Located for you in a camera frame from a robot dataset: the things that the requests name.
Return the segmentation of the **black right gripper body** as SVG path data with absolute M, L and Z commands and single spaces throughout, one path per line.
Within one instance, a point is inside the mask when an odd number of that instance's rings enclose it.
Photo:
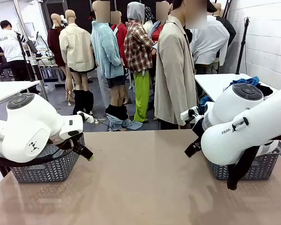
M 194 147 L 196 151 L 201 150 L 201 137 L 203 135 L 202 120 L 199 120 L 192 128 L 193 132 L 198 136 L 197 140 L 194 142 Z

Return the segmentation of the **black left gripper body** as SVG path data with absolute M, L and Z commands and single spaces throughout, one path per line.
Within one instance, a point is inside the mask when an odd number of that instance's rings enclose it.
M 85 142 L 83 133 L 77 134 L 72 137 L 72 142 L 74 144 L 73 151 L 75 153 L 83 153 L 85 150 Z

